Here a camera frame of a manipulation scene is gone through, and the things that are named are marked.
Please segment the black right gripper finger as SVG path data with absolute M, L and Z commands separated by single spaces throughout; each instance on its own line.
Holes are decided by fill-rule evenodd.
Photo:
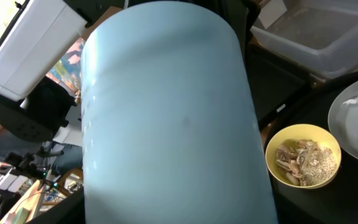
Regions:
M 32 219 L 29 224 L 85 224 L 84 188 Z

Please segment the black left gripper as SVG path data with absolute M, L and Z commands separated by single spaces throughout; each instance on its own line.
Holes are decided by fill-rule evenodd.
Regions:
M 27 98 L 10 100 L 0 95 L 0 125 L 16 137 L 29 142 L 54 138 L 66 120 L 75 99 L 59 84 L 44 77 Z

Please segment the light blue cup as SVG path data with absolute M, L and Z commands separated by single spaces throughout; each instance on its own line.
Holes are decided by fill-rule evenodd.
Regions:
M 195 4 L 100 24 L 81 56 L 87 223 L 276 223 L 237 35 Z

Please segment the yellow bowl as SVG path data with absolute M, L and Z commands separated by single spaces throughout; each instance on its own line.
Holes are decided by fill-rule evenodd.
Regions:
M 327 130 L 312 124 L 295 124 L 273 136 L 265 150 L 270 174 L 299 189 L 329 184 L 341 164 L 341 149 Z

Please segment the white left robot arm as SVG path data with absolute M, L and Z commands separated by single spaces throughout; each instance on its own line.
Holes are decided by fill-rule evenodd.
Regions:
M 67 1 L 24 1 L 0 40 L 0 124 L 30 142 L 81 144 L 80 106 L 47 73 L 86 30 Z

